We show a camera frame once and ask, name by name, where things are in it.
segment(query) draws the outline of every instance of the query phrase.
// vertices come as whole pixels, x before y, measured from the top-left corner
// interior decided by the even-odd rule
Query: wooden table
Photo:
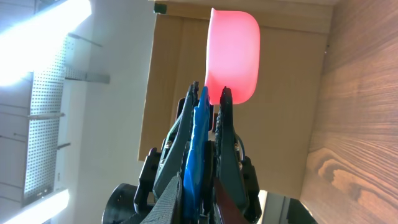
[[[398,223],[398,1],[335,6],[301,202],[319,223]]]

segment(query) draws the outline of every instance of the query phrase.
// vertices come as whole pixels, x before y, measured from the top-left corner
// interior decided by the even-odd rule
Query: blue strip
[[[210,101],[207,87],[203,87],[199,105],[193,109],[193,131],[184,174],[184,218],[197,220],[200,187],[203,179],[205,142],[208,140]]]

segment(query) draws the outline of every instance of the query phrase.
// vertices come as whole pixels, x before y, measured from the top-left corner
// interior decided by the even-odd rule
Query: pink object
[[[232,91],[233,104],[254,93],[260,58],[260,28],[246,12],[211,10],[207,37],[206,80],[210,103],[220,103],[223,88]]]

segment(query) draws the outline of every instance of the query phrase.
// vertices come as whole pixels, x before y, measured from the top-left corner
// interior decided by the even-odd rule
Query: bright white light
[[[48,196],[48,198],[44,197],[38,202],[34,202],[32,205],[28,205],[20,214],[8,220],[5,224],[42,224],[68,206],[69,193],[67,189],[52,196]]]
[[[0,85],[48,65],[65,36],[89,15],[89,0],[67,0],[0,34]]]

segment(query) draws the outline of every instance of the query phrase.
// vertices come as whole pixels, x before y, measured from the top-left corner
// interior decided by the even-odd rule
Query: cable
[[[240,145],[241,145],[241,148],[242,148],[242,161],[243,161],[244,158],[245,158],[245,156],[246,156],[246,153],[245,153],[245,151],[244,151],[243,142],[242,142],[241,137],[238,136],[238,134],[235,133],[235,136],[236,136],[236,138],[238,139],[238,141],[239,141],[239,143],[240,143]]]

